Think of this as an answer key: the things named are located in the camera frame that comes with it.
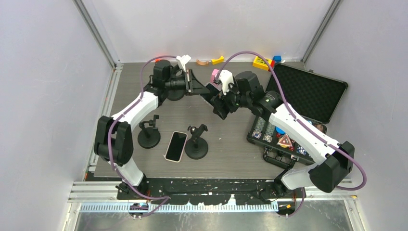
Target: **yellow toy block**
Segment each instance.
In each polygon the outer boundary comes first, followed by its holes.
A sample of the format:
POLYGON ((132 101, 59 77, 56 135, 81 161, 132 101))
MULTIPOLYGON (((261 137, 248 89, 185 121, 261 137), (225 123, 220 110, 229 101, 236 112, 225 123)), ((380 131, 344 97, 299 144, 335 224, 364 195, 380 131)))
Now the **yellow toy block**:
POLYGON ((218 64, 218 63, 222 63, 223 61, 224 61, 224 56, 222 56, 222 55, 221 55, 221 57, 218 58, 218 59, 211 59, 211 63, 212 63, 213 65, 216 65, 216 64, 218 64))
MULTIPOLYGON (((266 60, 268 61, 268 63, 270 65, 272 65, 272 60, 271 59, 266 59, 266 60)), ((254 59, 254 62, 252 63, 252 66, 254 66, 256 68, 259 68, 259 69, 262 69, 262 70, 266 70, 266 71, 269 70, 268 65, 266 65, 266 63, 261 58, 259 58, 258 56, 255 56, 255 59, 254 59)))

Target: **case lid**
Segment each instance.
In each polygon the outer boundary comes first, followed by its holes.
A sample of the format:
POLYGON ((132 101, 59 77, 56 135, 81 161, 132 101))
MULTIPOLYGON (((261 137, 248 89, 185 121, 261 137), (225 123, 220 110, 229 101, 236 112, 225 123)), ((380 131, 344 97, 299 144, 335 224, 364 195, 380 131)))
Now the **case lid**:
MULTIPOLYGON (((285 64, 273 68, 286 100, 302 116, 327 124, 348 84, 285 64)), ((266 91, 279 92, 273 76, 266 91)))

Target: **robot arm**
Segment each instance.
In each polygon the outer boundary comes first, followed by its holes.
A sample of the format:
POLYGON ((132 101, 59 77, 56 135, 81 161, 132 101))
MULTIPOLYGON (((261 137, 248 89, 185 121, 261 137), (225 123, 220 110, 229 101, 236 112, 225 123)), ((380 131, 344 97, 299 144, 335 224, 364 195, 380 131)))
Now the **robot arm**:
MULTIPOLYGON (((354 146, 349 142, 340 144, 338 141, 320 132, 303 117, 296 116, 294 120, 280 95, 276 92, 264 92, 257 76, 251 71, 239 73, 232 78, 232 73, 223 70, 217 84, 222 84, 222 90, 211 99, 213 112, 225 119, 228 113, 235 112, 239 107, 245 107, 262 117, 272 125, 284 130, 296 140, 315 161, 315 164, 300 168, 287 169, 275 179, 276 193, 284 195, 287 190, 306 186, 316 186, 330 193, 351 171, 352 163, 329 145, 340 148, 349 156, 354 157, 354 146), (304 126, 322 137, 323 143, 313 136, 304 126)), ((292 112, 297 112, 288 104, 292 112)))
POLYGON ((184 90, 186 95, 197 95, 209 93, 209 90, 202 85, 194 76, 191 69, 186 69, 185 64, 190 59, 189 56, 178 58, 179 65, 172 66, 167 60, 156 62, 153 68, 151 81, 144 87, 143 97, 141 94, 122 111, 112 117, 102 116, 98 120, 94 152, 103 160, 110 163, 108 151, 108 132, 113 122, 121 117, 116 123, 113 133, 116 134, 112 141, 112 154, 114 166, 128 180, 132 186, 136 186, 139 192, 144 193, 143 187, 146 180, 143 172, 139 170, 133 161, 133 138, 132 131, 138 127, 139 123, 162 105, 168 96, 169 90, 184 90))

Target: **pink object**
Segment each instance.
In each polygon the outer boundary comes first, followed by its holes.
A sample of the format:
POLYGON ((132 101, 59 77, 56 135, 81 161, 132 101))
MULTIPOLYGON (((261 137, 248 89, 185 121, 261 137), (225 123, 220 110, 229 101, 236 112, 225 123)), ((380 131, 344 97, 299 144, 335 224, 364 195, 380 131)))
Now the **pink object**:
POLYGON ((214 80, 216 78, 216 74, 218 73, 217 69, 214 69, 213 73, 211 74, 211 79, 210 79, 210 83, 214 83, 214 80))

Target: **red object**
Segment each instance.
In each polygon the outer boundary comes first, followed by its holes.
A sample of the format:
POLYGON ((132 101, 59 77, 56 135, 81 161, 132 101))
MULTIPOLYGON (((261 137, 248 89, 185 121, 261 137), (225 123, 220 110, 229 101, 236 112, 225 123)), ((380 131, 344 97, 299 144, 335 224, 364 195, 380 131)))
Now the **red object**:
POLYGON ((275 60, 272 60, 272 62, 270 63, 270 66, 273 68, 274 65, 275 65, 275 60))

